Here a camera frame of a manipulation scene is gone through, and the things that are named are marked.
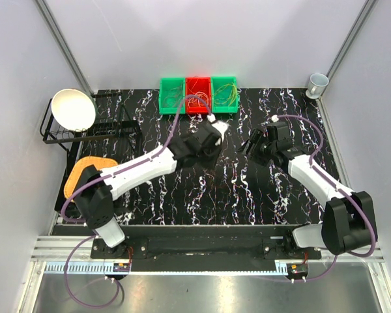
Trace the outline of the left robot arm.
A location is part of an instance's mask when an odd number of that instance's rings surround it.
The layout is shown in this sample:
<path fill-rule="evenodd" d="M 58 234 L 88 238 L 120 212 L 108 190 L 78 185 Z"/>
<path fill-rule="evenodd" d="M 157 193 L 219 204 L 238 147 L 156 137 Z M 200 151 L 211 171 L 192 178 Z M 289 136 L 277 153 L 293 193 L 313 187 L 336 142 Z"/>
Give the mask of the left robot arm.
<path fill-rule="evenodd" d="M 165 145 L 131 161 L 101 170 L 90 165 L 82 171 L 73 200 L 86 226 L 104 240 L 110 256 L 121 258 L 128 249 L 113 202 L 157 177 L 194 166 L 214 167 L 228 128 L 225 122 L 207 121 L 196 132 L 174 135 Z"/>

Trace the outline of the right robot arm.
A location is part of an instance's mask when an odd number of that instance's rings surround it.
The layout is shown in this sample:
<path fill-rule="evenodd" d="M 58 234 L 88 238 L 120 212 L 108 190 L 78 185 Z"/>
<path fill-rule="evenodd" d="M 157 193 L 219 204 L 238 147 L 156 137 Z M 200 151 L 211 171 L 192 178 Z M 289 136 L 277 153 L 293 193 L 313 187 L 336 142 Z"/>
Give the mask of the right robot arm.
<path fill-rule="evenodd" d="M 325 248 L 335 256 L 348 253 L 371 256 L 377 232 L 373 201 L 367 192 L 355 192 L 330 176 L 311 155 L 293 145 L 285 131 L 274 127 L 254 130 L 239 148 L 251 161 L 270 162 L 298 181 L 324 207 L 323 222 L 299 226 L 283 242 L 289 258 L 298 258 L 306 248 Z"/>

